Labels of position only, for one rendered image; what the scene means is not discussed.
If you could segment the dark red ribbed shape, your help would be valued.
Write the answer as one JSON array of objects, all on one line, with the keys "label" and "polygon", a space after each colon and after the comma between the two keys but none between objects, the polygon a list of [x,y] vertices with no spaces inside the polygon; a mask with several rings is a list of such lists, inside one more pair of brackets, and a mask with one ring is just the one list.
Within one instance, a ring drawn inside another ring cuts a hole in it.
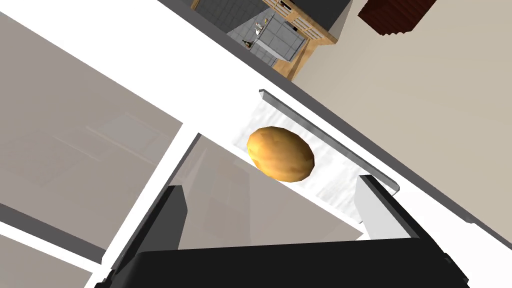
[{"label": "dark red ribbed shape", "polygon": [[368,0],[358,16],[379,35],[414,29],[437,0]]}]

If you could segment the wooden kitchen cabinet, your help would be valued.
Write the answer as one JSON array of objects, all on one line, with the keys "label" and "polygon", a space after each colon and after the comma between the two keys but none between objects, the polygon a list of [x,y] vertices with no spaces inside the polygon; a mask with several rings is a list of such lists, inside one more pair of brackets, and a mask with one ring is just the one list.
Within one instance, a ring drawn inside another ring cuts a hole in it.
[{"label": "wooden kitchen cabinet", "polygon": [[292,80],[318,46],[334,45],[352,0],[181,0]]}]

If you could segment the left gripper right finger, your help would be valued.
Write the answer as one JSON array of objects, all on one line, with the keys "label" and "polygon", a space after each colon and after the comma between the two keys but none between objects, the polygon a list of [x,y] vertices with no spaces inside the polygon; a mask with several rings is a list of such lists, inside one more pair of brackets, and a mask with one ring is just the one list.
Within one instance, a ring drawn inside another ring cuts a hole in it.
[{"label": "left gripper right finger", "polygon": [[370,174],[357,178],[354,204],[369,239],[418,238],[400,212],[401,206],[392,195]]}]

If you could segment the brown potato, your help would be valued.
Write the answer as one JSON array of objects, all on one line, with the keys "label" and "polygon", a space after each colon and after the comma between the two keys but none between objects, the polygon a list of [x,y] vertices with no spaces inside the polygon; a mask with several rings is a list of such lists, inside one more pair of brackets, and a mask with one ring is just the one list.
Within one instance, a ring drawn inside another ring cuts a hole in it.
[{"label": "brown potato", "polygon": [[315,167],[311,147],[299,135],[282,127],[257,129],[249,136],[246,146],[254,165],[280,182],[303,181]]}]

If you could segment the white fridge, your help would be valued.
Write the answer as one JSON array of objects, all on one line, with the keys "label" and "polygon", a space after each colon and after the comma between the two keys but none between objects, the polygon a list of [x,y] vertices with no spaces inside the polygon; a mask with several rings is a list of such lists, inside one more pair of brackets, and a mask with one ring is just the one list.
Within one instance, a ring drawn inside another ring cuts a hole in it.
[{"label": "white fridge", "polygon": [[400,186],[397,201],[469,277],[470,288],[512,288],[512,250],[488,232],[449,212],[403,173],[349,134],[326,112],[298,100],[302,90],[272,79],[267,65],[251,64],[242,49],[221,44],[221,32],[181,2],[158,0],[0,0],[0,12],[132,91],[183,126],[162,163],[115,234],[103,257],[111,266],[144,212],[197,134],[232,153],[232,134],[268,90]]}]

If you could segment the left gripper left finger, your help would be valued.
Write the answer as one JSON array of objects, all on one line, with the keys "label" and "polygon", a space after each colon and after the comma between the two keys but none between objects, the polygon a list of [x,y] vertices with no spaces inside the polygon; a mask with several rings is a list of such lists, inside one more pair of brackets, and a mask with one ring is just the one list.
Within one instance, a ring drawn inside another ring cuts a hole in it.
[{"label": "left gripper left finger", "polygon": [[168,186],[137,230],[124,255],[178,249],[188,214],[182,185]]}]

